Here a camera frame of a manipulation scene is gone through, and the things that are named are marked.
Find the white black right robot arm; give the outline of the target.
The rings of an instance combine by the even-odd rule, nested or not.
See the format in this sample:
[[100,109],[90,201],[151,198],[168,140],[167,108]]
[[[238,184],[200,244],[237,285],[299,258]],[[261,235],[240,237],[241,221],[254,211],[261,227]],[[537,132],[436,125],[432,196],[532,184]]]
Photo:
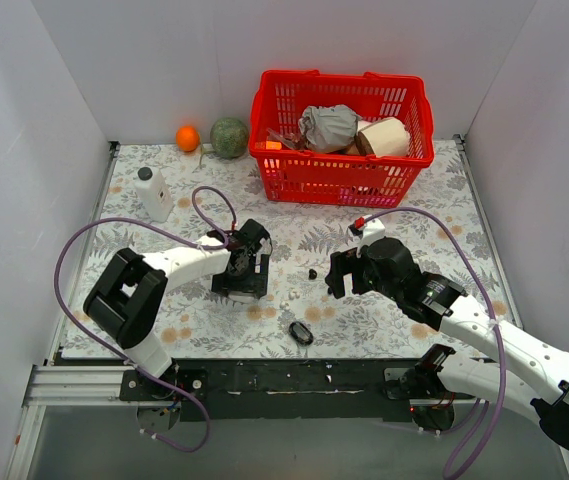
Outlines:
[[346,276],[353,293],[378,293],[409,319],[477,349],[498,365],[491,373],[449,354],[442,363],[417,371],[417,387],[424,395],[435,398],[449,390],[492,399],[502,394],[506,408],[537,421],[548,438],[569,450],[569,352],[508,322],[491,320],[463,287],[421,271],[397,239],[384,237],[331,254],[325,282],[335,298],[344,297]]

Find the white earbud charging case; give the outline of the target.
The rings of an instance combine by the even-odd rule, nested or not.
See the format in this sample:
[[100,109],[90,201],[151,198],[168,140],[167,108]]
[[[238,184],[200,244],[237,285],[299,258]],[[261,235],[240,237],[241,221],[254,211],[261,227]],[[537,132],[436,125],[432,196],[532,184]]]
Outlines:
[[250,304],[255,301],[255,297],[252,294],[244,292],[230,292],[228,299],[243,304]]

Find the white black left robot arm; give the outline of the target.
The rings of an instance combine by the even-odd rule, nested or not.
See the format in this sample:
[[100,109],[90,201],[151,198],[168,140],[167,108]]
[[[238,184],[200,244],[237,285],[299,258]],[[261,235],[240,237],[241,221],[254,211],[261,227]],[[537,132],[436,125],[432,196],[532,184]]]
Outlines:
[[204,277],[210,290],[232,301],[259,300],[267,294],[272,245],[264,226],[253,219],[240,229],[209,232],[198,246],[138,254],[119,250],[84,301],[84,313],[146,372],[142,387],[157,400],[169,398],[177,377],[170,355],[153,332],[163,297]]

